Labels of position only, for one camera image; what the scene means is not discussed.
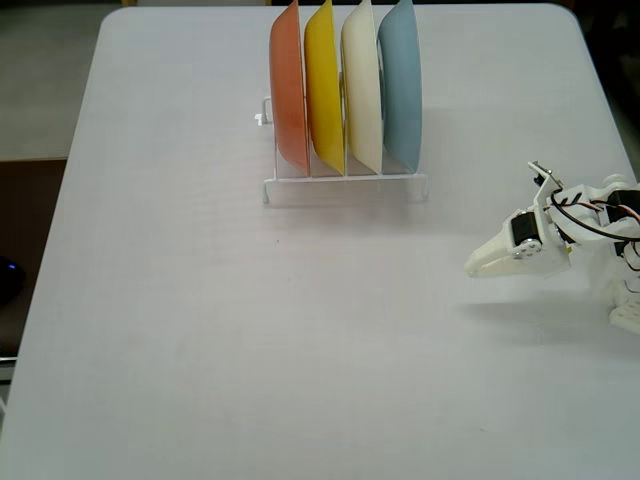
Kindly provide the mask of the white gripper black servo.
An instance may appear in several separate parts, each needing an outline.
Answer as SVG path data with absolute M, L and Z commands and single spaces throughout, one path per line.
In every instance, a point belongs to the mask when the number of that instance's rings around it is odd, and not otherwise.
M 545 213 L 516 213 L 509 223 L 473 251 L 464 264 L 472 278 L 551 275 L 571 267 L 567 242 Z

